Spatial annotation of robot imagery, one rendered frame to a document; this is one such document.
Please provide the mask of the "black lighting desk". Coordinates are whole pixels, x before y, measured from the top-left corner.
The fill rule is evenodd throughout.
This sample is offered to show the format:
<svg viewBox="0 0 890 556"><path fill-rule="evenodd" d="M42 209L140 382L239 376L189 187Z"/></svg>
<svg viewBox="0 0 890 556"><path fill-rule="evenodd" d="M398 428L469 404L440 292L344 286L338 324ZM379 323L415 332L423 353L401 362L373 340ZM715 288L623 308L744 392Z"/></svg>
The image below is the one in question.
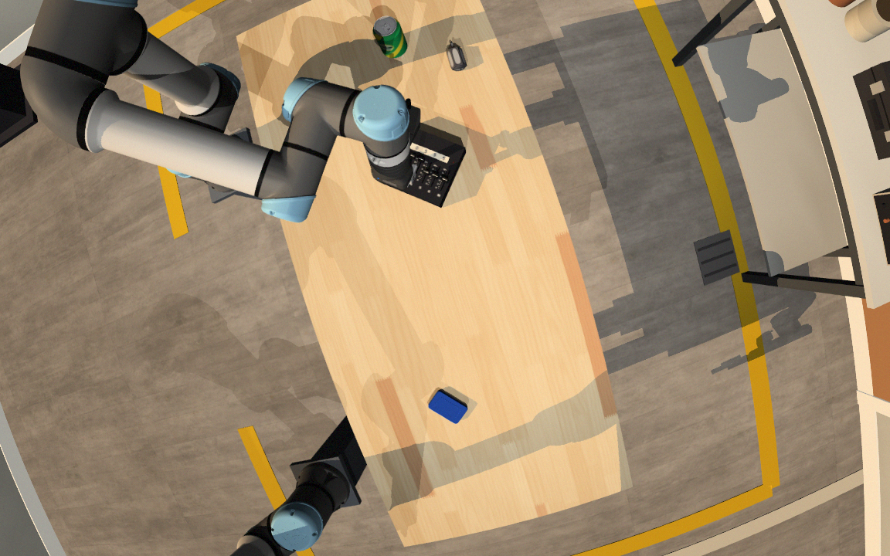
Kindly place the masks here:
<svg viewBox="0 0 890 556"><path fill-rule="evenodd" d="M418 130L410 151L411 163L417 165L416 179L408 188L399 191L442 208L465 158L466 148Z"/></svg>

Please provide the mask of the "green and yellow drink can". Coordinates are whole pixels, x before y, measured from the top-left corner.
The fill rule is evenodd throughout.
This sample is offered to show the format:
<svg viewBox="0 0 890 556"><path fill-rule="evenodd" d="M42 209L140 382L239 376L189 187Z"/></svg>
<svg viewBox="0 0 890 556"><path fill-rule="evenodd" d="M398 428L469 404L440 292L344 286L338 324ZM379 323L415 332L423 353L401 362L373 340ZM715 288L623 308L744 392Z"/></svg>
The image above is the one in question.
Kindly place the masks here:
<svg viewBox="0 0 890 556"><path fill-rule="evenodd" d="M391 15L383 15L375 21L373 35L382 52L389 59L398 59L405 54L407 50L405 34L400 28L398 20Z"/></svg>

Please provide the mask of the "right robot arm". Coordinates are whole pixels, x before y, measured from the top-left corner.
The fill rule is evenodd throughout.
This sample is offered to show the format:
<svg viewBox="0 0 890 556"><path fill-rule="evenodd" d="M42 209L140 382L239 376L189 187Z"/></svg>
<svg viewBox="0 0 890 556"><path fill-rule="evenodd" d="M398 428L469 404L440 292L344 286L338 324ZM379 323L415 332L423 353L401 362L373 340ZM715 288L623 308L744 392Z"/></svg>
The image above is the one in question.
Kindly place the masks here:
<svg viewBox="0 0 890 556"><path fill-rule="evenodd" d="M307 465L292 495L251 527L230 556L290 556L307 550L318 541L333 511L344 506L349 494L349 483L335 466Z"/></svg>

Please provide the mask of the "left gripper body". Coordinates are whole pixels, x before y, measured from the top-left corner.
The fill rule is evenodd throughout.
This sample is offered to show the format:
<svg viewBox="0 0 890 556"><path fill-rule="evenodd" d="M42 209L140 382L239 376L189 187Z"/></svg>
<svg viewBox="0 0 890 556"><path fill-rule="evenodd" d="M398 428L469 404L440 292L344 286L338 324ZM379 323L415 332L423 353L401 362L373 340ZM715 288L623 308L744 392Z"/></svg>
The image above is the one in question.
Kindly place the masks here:
<svg viewBox="0 0 890 556"><path fill-rule="evenodd" d="M406 99L406 106L409 109L409 144L405 150L398 156L385 159L373 157L366 151L367 158L370 159L371 173L374 173L373 178L399 189L407 188L413 176L410 147L420 128L420 108L411 106L410 98Z"/></svg>

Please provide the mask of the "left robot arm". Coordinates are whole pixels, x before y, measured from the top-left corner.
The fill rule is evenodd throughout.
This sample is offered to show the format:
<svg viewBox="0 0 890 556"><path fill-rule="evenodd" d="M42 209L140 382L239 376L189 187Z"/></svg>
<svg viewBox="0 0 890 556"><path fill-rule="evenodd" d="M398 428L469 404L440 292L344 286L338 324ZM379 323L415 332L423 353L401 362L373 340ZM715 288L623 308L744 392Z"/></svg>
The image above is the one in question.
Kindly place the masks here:
<svg viewBox="0 0 890 556"><path fill-rule="evenodd" d="M360 91L307 77L287 86L282 114L292 123L281 151L227 136L237 76L213 63L194 66L148 31L137 6L138 0L40 5L22 56L22 92L40 122L74 147L93 154L109 149L218 192L244 192L262 199L268 215L303 222L337 136L361 141L384 159L409 144L409 109L392 86ZM104 88L109 75L122 73L175 100L180 116L130 104Z"/></svg>

